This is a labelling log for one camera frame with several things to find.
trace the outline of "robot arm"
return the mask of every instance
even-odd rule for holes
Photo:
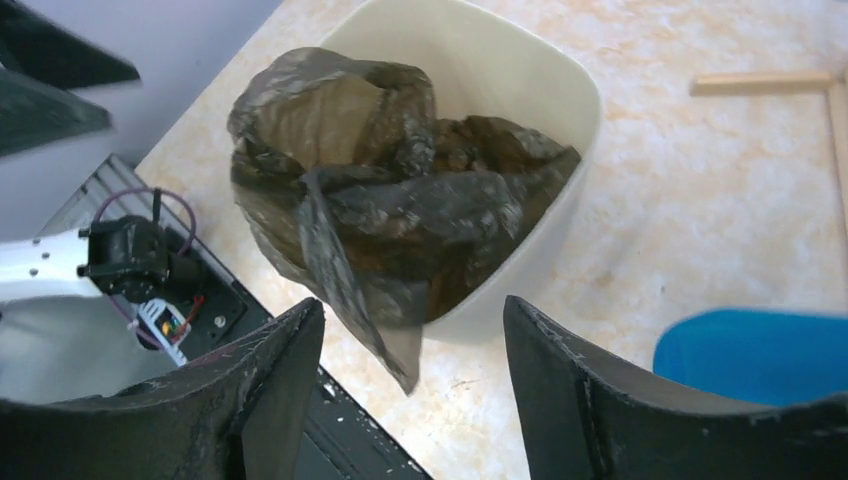
[[[161,204],[154,204],[158,210]],[[202,286],[205,269],[199,260],[169,249],[158,213],[154,211],[153,220],[126,216],[0,243],[0,303],[103,295],[122,295],[136,304],[191,299]]]
[[[89,238],[79,229],[0,244],[0,303],[39,297],[99,297],[104,292],[79,267]]]

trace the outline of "blue object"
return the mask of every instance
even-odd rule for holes
[[[722,309],[660,337],[654,373],[725,397],[783,407],[848,391],[848,319]]]

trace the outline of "wooden stick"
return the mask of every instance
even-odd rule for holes
[[[833,150],[836,154],[836,170],[839,174],[839,190],[842,195],[842,214],[848,232],[848,87],[834,82],[827,91],[830,106],[830,128],[833,135]]]
[[[689,94],[708,95],[792,95],[824,93],[833,75],[824,71],[724,73],[698,75]]]

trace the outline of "table surface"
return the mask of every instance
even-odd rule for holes
[[[233,203],[226,117],[253,75],[360,3],[285,0],[137,170],[185,195],[202,240],[272,312],[309,292],[277,275]],[[474,3],[583,63],[605,102],[574,226],[529,300],[646,368],[663,330],[705,309],[848,308],[825,99],[688,95],[696,73],[824,66],[826,1]],[[434,477],[528,477],[502,338],[425,340],[411,398],[332,314],[321,362]]]

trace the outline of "garbage bag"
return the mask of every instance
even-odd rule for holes
[[[263,255],[407,395],[423,326],[498,269],[580,162],[502,118],[437,119],[419,68],[321,48],[257,74],[227,129],[234,196]]]

